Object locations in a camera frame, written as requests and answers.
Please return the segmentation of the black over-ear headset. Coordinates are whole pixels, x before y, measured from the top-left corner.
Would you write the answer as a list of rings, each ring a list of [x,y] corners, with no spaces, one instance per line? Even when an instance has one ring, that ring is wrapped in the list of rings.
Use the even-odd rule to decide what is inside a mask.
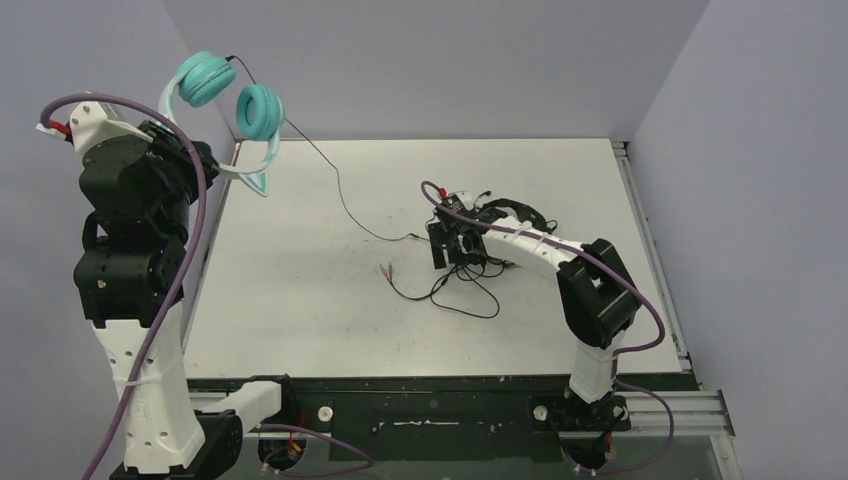
[[[478,204],[478,201],[488,194],[490,194],[490,191],[484,192],[475,200],[474,205],[480,210],[494,208],[501,213],[504,213],[506,209],[511,210],[520,222],[529,222],[533,228],[549,234],[554,233],[559,226],[557,220],[548,220],[532,206],[516,200],[497,198],[483,204]]]

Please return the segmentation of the black cable pink green plugs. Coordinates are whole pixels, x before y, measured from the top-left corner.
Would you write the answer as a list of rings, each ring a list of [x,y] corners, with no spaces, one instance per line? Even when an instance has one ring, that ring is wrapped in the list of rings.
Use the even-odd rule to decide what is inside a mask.
[[[391,263],[380,266],[380,273],[391,290],[408,302],[429,302],[440,310],[476,319],[494,319],[502,310],[501,302],[487,287],[496,279],[516,269],[511,261],[487,258],[480,265],[458,263],[440,274],[432,285],[420,294],[404,292],[395,282]]]

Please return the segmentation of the teal cat ear headphones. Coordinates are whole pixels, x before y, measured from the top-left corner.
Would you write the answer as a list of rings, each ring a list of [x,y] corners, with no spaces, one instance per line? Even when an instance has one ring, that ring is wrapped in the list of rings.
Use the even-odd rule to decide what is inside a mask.
[[[219,96],[236,77],[228,59],[208,51],[195,53],[166,83],[158,100],[158,111],[174,121],[174,96],[193,108],[200,108]],[[250,141],[264,142],[266,153],[256,165],[220,164],[218,170],[225,179],[239,181],[255,194],[266,197],[270,190],[269,168],[278,156],[280,133],[286,120],[284,105],[269,87],[252,83],[239,93],[235,116],[240,133]]]

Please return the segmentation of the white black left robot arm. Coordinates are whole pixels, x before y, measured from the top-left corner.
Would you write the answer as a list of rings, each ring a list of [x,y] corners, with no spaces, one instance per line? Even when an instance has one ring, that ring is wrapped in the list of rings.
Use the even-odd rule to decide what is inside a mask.
[[[244,407],[192,405],[180,331],[183,282],[221,173],[210,147],[138,102],[102,93],[51,101],[38,128],[79,154],[91,204],[73,280],[110,364],[119,403],[91,478],[117,435],[126,441],[116,479],[216,479],[237,461],[262,420],[276,430],[299,403],[277,382],[256,384]]]

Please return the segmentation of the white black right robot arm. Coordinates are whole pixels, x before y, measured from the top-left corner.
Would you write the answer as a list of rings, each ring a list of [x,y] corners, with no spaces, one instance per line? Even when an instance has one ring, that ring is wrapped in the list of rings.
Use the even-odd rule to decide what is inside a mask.
[[[435,268],[500,260],[554,285],[566,324],[578,340],[566,414],[578,427],[593,426],[604,417],[603,398],[613,389],[614,352],[639,308],[617,250],[604,239],[559,238],[556,221],[521,202],[483,203],[465,191],[439,190],[438,195],[437,221],[427,228]]]

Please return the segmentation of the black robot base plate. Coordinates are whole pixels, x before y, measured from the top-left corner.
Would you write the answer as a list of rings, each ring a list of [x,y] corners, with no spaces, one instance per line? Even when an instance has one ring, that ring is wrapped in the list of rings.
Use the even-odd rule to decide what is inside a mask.
[[[630,430],[626,401],[586,404],[568,376],[294,378],[263,421],[329,434],[376,461],[557,462],[571,445],[607,452]]]

